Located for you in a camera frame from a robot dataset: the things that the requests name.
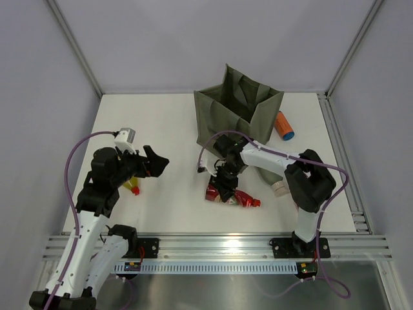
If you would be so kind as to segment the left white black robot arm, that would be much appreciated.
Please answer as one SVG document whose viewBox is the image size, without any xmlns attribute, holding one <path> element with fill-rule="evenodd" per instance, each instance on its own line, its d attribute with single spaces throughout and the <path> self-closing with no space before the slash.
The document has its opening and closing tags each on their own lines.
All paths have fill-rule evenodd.
<svg viewBox="0 0 413 310">
<path fill-rule="evenodd" d="M 32 309 L 95 309 L 98 294 L 115 264 L 138 253 L 136 228 L 119 224 L 109 230 L 103 248 L 98 253 L 94 249 L 119 199 L 119 188 L 133 177 L 157 178 L 169 164 L 150 146 L 143 149 L 144 156 L 111 147 L 94 152 L 77 197 L 74 229 L 53 277 L 42 291 L 32 293 Z"/>
</svg>

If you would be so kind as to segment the yellow bottle red cap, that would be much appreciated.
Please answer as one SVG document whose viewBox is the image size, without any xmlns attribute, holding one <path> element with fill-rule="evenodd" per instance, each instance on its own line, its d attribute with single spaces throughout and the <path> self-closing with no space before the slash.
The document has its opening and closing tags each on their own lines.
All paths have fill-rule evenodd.
<svg viewBox="0 0 413 310">
<path fill-rule="evenodd" d="M 132 177 L 123 184 L 123 187 L 128 189 L 133 195 L 138 196 L 140 194 L 139 178 Z"/>
</svg>

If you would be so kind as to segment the green bottle beige cap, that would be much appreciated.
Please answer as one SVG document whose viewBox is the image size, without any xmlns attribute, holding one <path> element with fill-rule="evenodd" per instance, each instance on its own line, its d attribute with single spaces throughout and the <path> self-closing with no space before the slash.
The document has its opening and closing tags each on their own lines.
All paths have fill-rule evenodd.
<svg viewBox="0 0 413 310">
<path fill-rule="evenodd" d="M 270 186 L 276 197 L 282 197 L 290 193 L 287 183 L 280 175 L 262 168 L 257 168 L 257 171 L 261 179 Z"/>
</svg>

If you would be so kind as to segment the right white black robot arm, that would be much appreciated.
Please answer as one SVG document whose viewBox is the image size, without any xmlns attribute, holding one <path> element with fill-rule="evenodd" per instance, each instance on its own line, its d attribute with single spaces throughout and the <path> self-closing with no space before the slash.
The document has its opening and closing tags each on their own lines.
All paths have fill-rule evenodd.
<svg viewBox="0 0 413 310">
<path fill-rule="evenodd" d="M 276 156 L 275 150 L 263 150 L 263 145 L 241 138 L 238 141 L 226 135 L 219 137 L 214 149 L 221 156 L 223 164 L 216 167 L 206 188 L 205 199 L 240 205 L 259 207 L 261 202 L 239 190 L 238 175 L 249 166 L 281 175 L 287 183 L 292 200 L 298 207 L 296 228 L 292 236 L 279 248 L 297 257 L 316 256 L 317 221 L 321 205 L 331 198 L 336 181 L 322 165 L 318 154 L 307 149 L 301 154 L 289 157 Z"/>
</svg>

